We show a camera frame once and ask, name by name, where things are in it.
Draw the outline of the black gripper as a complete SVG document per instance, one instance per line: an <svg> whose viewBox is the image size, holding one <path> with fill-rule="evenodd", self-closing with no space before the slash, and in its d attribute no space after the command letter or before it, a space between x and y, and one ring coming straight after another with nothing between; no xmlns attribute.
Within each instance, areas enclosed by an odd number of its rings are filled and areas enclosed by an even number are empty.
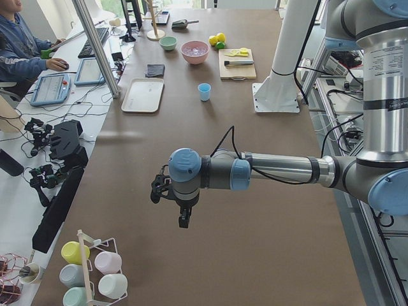
<svg viewBox="0 0 408 306"><path fill-rule="evenodd" d="M166 200L175 199L173 186L171 184L171 178L169 175L164 174L165 168L167 166L167 164L162 166L159 173L155 176L154 181L151 183L150 199L154 204L159 203L161 198L164 198ZM180 215L178 217L178 225L180 228L189 227L191 212L191 207L180 208Z"/></svg>

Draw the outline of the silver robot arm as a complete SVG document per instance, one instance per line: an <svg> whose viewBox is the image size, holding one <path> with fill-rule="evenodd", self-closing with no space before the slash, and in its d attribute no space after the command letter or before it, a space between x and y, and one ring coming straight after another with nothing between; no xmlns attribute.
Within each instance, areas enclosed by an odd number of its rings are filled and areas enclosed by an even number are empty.
<svg viewBox="0 0 408 306"><path fill-rule="evenodd" d="M389 215L407 213L407 2L330 1L328 47L363 50L363 149L355 157L295 157L216 148L176 150L150 198L173 200L189 225L201 189L244 190L262 175L287 184L335 188Z"/></svg>

